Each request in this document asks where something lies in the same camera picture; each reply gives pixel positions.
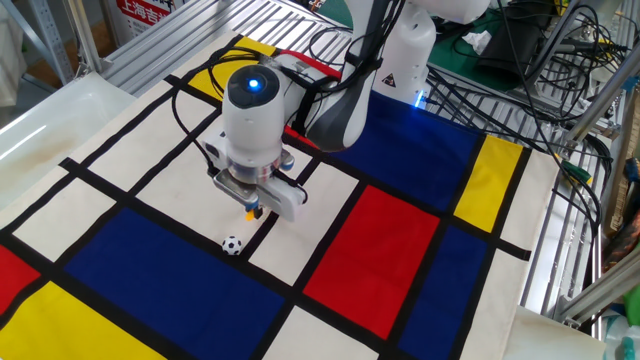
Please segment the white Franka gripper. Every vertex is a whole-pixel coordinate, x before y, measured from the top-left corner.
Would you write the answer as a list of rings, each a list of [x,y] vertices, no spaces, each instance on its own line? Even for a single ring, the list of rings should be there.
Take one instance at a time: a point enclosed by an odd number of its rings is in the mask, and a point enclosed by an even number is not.
[[[293,222],[300,207],[307,201],[307,192],[284,174],[295,163],[291,153],[283,149],[280,158],[271,167],[265,167],[268,174],[262,175],[257,168],[234,164],[228,156],[228,144],[223,131],[202,141],[206,155],[213,164],[208,174],[215,186],[241,204],[247,213],[253,212],[254,219],[260,220],[264,208],[268,208],[281,218]]]

